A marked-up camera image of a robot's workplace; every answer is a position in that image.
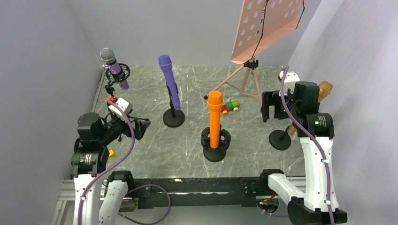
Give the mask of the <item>orange microphone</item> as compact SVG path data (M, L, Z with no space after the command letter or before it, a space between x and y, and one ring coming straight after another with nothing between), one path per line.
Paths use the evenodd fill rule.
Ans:
M219 91L210 92L208 95L207 104L209 108L210 121L210 147L216 149L219 147L220 140L221 107L223 105L222 93Z

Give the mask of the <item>black tripod mic stand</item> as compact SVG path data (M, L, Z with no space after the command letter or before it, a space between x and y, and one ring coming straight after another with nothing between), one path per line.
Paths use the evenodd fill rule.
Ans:
M122 90L128 90L130 88L127 79L129 78L131 72L130 67L124 63L119 63L120 71L117 74L113 74L112 70L115 68L114 65L108 65L105 76L108 80L107 84L105 85L105 89L107 93L114 97L115 88L113 85L118 83Z

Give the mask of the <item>glitter purple silver microphone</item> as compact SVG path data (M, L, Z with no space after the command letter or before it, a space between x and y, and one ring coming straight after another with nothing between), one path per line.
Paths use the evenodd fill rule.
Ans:
M100 51L100 58L108 65L114 65L115 68L112 70L113 74L117 74L120 71L119 62L116 60L115 53L110 48L103 48Z

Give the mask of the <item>black shock mount desk stand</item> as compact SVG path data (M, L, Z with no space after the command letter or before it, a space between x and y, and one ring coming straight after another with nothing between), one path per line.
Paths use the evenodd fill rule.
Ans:
M226 129L220 129L218 139L211 137L210 127L203 129L200 143L203 148L204 157L210 162L220 162L230 146L231 135Z

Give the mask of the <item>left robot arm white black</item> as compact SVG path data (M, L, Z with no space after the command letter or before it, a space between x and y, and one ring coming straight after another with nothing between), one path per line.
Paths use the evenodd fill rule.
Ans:
M149 119L129 117L129 123L115 114L111 121L100 117L96 112L81 115L77 131L79 137L74 145L71 158L72 178L75 187L75 225L112 225L115 222L117 207L124 197L134 193L135 184L130 171L115 171L110 175L112 190L101 206L100 194L103 176L109 158L107 146L121 135L140 140L151 124Z

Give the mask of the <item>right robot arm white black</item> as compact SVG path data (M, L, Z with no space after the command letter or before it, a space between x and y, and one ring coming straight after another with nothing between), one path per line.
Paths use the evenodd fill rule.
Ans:
M334 123L330 114L319 112L322 93L316 83L296 82L292 95L296 110L291 119L304 154L305 191L299 190L280 169L264 169L260 175L260 191L265 195L274 192L285 202L293 225L337 225L348 221L334 191Z

